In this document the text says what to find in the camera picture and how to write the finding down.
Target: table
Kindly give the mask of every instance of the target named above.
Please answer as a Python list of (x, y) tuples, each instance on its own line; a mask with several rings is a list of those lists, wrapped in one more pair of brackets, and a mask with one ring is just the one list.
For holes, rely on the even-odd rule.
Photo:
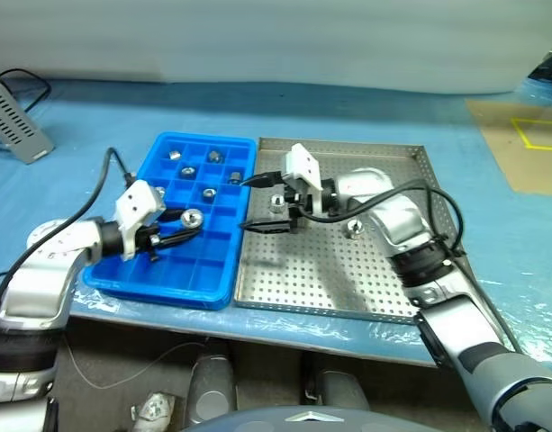
[[(552, 197), (510, 189), (465, 97), (291, 84), (52, 84), (51, 98), (32, 117), (57, 148), (30, 166), (0, 151), (0, 271), (23, 251), (35, 226), (66, 217), (81, 205), (109, 146), (137, 169), (162, 131), (423, 145), (441, 186), (465, 214), (464, 246), (480, 283), (524, 349), (552, 367)], [(477, 97), (548, 106), (552, 87), (526, 81), (511, 94)], [(111, 218), (114, 200), (123, 190), (116, 171), (88, 214)], [(120, 301), (83, 284), (73, 314), (432, 364), (416, 328), (399, 324), (233, 305), (221, 311), (179, 309)]]

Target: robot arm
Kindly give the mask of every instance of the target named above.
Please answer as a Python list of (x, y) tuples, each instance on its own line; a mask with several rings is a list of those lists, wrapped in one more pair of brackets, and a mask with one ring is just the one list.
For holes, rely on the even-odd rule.
[[(391, 193), (391, 179), (375, 168), (360, 168), (317, 184), (314, 179), (320, 174), (314, 161), (296, 144), (281, 173), (255, 175), (244, 182), (254, 187), (283, 183), (289, 219), (279, 225), (249, 221), (243, 228), (267, 234), (298, 232), (299, 218), (343, 221), (342, 215), (375, 200), (366, 205), (362, 217), (368, 218), (404, 294), (419, 308), (415, 322), (434, 361), (458, 372), (481, 419), (496, 432), (552, 432), (552, 372), (504, 346), (502, 326), (475, 282), (418, 206), (401, 193)], [(326, 212), (331, 216), (322, 217)]]
[[(199, 228), (162, 238), (157, 220), (179, 219), (182, 209), (166, 209), (161, 194), (136, 180), (117, 200), (114, 221), (75, 222), (32, 253), (15, 272), (0, 301), (0, 431), (57, 430), (57, 402), (45, 396), (56, 375), (56, 354), (85, 267), (103, 257), (130, 259), (139, 252), (169, 248), (191, 239)], [(44, 223), (28, 247), (58, 227)]]

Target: perforated metal tray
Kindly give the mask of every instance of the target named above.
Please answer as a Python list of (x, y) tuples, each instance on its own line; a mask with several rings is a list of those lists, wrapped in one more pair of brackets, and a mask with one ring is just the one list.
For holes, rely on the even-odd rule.
[[(437, 186), (428, 155), (421, 146), (359, 144), (306, 139), (259, 141), (256, 173), (281, 169), (282, 156), (301, 142), (320, 161), (321, 178), (355, 168), (384, 170), (399, 185), (424, 177)], [(272, 194), (283, 186), (252, 191), (248, 219), (275, 217), (268, 209)], [(425, 211), (425, 193), (406, 193)], [(440, 232), (456, 229), (447, 205), (434, 199)], [(310, 223), (298, 234), (244, 235), (235, 293), (239, 306), (342, 316), (366, 320), (411, 322), (416, 308), (407, 302), (395, 273), (378, 252), (369, 228), (357, 239), (344, 237), (341, 223)]]

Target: floor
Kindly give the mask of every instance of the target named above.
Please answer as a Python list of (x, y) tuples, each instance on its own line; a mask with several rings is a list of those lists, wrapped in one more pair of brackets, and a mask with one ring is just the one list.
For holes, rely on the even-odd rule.
[[(150, 391), (175, 394), (181, 409), (191, 366), (204, 339), (73, 319), (67, 341), (81, 372), (103, 389), (93, 388), (81, 378), (64, 345), (59, 355), (56, 387), (52, 391), (60, 403), (61, 430), (114, 432), (131, 427), (131, 406), (142, 403)], [(135, 375), (178, 344), (186, 345), (136, 378), (104, 388)], [(301, 351), (243, 342), (230, 344), (240, 409), (300, 402)], [(451, 372), (334, 355), (315, 357), (320, 364), (353, 373), (362, 384), (372, 410), (447, 432), (487, 430), (460, 381)]]

